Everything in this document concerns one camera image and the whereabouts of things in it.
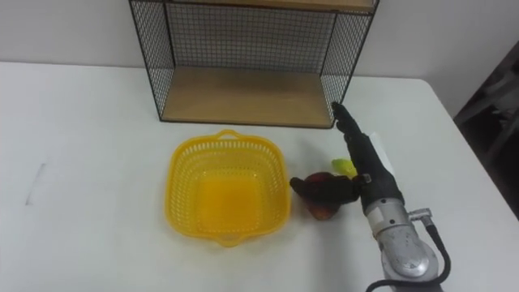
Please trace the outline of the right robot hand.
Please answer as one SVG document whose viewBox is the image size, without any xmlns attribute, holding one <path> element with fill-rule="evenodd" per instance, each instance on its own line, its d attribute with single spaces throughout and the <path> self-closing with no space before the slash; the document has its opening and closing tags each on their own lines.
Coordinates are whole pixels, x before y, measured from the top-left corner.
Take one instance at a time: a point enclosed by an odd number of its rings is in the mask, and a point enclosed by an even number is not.
<svg viewBox="0 0 519 292">
<path fill-rule="evenodd" d="M 291 188 L 306 202 L 314 205 L 343 205 L 360 200 L 362 209 L 379 200 L 405 199 L 394 176 L 384 167 L 373 143 L 364 134 L 349 111 L 341 104 L 332 103 L 337 129 L 343 134 L 357 175 L 322 173 L 315 181 L 297 177 L 290 179 Z"/>
</svg>

